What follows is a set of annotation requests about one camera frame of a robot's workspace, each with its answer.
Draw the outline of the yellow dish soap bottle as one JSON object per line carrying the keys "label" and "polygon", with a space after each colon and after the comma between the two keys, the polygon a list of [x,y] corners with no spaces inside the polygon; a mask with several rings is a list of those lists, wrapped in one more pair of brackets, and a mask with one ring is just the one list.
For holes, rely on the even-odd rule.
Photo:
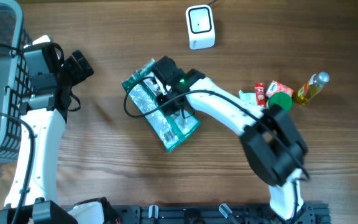
{"label": "yellow dish soap bottle", "polygon": [[311,78],[296,92],[293,97],[294,102],[299,105],[309,103],[329,81],[330,76],[327,72],[320,72],[312,75]]}

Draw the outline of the red white tissue box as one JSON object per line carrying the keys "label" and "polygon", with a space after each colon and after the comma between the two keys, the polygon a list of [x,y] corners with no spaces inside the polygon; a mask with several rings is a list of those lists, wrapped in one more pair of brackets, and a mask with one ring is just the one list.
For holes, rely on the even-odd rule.
{"label": "red white tissue box", "polygon": [[274,94],[280,93],[280,92],[286,93],[289,97],[292,97],[292,95],[293,95],[293,90],[291,88],[289,88],[286,85],[284,85],[280,82],[277,82],[275,80],[273,80],[271,82],[271,84],[268,86],[268,88],[265,92],[265,95],[267,98],[270,98]]}

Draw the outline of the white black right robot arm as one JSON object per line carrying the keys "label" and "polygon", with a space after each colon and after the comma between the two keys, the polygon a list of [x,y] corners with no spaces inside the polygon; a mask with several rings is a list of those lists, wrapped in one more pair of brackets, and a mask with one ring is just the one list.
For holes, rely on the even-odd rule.
{"label": "white black right robot arm", "polygon": [[165,115],[188,106],[210,115],[239,137],[250,168],[270,191],[270,208],[295,223],[303,206],[300,182],[308,147],[289,114],[278,105],[254,106],[223,90],[198,70],[184,72],[164,56],[152,66],[163,92],[157,102]]}

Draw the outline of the green gloves package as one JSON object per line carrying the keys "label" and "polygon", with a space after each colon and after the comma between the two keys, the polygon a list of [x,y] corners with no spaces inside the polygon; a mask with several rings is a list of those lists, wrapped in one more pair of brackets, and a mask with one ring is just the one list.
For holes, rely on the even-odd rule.
{"label": "green gloves package", "polygon": [[[121,83],[128,94],[127,98],[132,100],[141,113],[157,108],[157,96],[166,92],[152,71],[155,65],[156,61],[151,59]],[[165,116],[162,110],[158,110],[145,118],[162,141],[167,152],[173,151],[187,140],[201,124],[187,110],[177,111],[170,116]]]}

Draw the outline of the green lidded small jar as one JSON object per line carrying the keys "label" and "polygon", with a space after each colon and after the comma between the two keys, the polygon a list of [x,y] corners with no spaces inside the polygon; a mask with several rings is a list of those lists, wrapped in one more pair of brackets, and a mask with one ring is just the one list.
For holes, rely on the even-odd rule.
{"label": "green lidded small jar", "polygon": [[288,94],[278,92],[273,94],[267,101],[267,108],[271,108],[274,105],[282,107],[285,111],[290,111],[293,106],[293,100]]}

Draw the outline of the teal wet wipes pack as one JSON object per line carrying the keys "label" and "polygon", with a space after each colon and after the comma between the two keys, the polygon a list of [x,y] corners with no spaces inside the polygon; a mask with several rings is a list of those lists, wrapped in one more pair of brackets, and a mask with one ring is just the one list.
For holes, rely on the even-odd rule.
{"label": "teal wet wipes pack", "polygon": [[247,104],[257,106],[256,93],[244,93],[239,90],[239,98]]}

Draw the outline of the red coffee stick sachet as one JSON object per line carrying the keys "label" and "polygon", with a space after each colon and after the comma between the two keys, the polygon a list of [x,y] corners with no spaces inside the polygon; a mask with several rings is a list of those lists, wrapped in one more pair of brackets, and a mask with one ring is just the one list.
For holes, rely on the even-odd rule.
{"label": "red coffee stick sachet", "polygon": [[255,95],[256,95],[256,102],[257,105],[266,107],[266,100],[265,100],[265,85],[263,83],[256,83],[255,84]]}

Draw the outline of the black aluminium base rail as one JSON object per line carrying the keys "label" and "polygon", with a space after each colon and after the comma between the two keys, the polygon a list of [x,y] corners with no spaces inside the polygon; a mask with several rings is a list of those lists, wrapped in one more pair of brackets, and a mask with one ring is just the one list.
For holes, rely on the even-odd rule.
{"label": "black aluminium base rail", "polygon": [[[158,207],[151,205],[114,206],[121,216],[119,223],[159,224],[159,223],[286,223],[267,204],[245,204],[243,206],[199,206],[199,207]],[[331,224],[327,204],[306,202],[296,215],[295,223]]]}

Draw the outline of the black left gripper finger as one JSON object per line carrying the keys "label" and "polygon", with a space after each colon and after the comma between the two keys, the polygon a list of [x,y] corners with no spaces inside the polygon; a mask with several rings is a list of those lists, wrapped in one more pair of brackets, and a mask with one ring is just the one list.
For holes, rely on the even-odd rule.
{"label": "black left gripper finger", "polygon": [[80,50],[76,50],[72,53],[75,59],[75,78],[77,80],[86,80],[88,77],[94,74],[92,66],[89,64],[85,56]]}
{"label": "black left gripper finger", "polygon": [[85,80],[83,69],[73,57],[65,59],[63,67],[69,84],[77,85]]}

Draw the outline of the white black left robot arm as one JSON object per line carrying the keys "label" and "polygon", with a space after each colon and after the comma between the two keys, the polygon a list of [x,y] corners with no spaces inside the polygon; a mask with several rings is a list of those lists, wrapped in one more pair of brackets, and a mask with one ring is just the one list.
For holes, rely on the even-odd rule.
{"label": "white black left robot arm", "polygon": [[34,92],[19,105],[21,146],[0,223],[119,223],[120,215],[104,197],[80,202],[70,211],[57,200],[58,150],[74,98],[71,88],[93,69],[79,50],[65,58],[47,35],[26,45],[24,55]]}

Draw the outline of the dark grey plastic shopping basket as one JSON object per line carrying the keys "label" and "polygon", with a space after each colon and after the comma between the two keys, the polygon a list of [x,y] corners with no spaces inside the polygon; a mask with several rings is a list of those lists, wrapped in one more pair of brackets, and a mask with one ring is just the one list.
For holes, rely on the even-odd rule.
{"label": "dark grey plastic shopping basket", "polygon": [[21,50],[32,40],[16,1],[0,0],[0,163],[15,162],[21,143],[19,104],[31,91],[29,70]]}

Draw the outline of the white barcode scanner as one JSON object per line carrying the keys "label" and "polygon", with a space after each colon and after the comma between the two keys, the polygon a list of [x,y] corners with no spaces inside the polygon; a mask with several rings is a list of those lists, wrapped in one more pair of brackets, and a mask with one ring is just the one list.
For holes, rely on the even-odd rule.
{"label": "white barcode scanner", "polygon": [[200,50],[213,47],[216,41],[213,12],[209,5],[189,7],[185,12],[189,48]]}

